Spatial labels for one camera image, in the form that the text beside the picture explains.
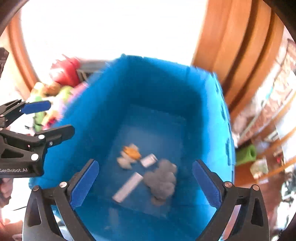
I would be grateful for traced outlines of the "person's right hand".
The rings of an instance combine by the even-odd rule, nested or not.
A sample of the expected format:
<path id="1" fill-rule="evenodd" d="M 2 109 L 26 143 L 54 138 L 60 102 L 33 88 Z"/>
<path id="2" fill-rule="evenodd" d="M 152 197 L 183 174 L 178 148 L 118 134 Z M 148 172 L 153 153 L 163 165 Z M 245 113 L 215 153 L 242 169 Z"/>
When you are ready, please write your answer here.
<path id="1" fill-rule="evenodd" d="M 13 178 L 1 179 L 1 208 L 8 205 L 13 191 Z"/>

